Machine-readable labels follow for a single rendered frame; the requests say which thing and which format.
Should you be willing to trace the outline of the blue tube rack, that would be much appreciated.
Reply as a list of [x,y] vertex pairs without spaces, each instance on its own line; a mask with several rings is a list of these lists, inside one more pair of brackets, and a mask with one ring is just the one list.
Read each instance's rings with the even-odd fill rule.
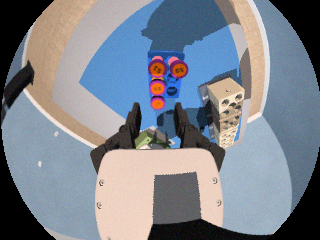
[[[184,61],[185,54],[180,52],[180,51],[171,51],[171,50],[149,50],[147,52],[148,56],[148,66],[149,63],[151,62],[151,59],[154,56],[161,56],[166,63],[167,66],[167,72],[163,76],[164,82],[166,85],[166,91],[164,93],[164,98],[179,98],[179,92],[180,92],[180,86],[181,86],[181,80],[182,79],[177,79],[174,78],[169,70],[169,65],[168,65],[168,60],[171,57],[177,57],[180,60]],[[175,83],[170,83],[170,82],[175,82]],[[177,93],[176,93],[177,92]]]

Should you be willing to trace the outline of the blue bench mat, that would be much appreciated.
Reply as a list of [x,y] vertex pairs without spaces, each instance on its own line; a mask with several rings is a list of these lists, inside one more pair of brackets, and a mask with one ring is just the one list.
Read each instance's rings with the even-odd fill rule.
[[[150,106],[149,50],[181,51],[189,72],[181,80],[179,98],[165,98],[161,110]],[[205,126],[207,118],[198,86],[225,75],[242,87],[239,58],[229,26],[214,0],[154,0],[127,18],[97,50],[79,83],[105,105],[127,118],[140,104],[140,130],[156,127],[180,148],[173,111],[181,102],[190,124]],[[216,140],[210,142],[216,143]]]

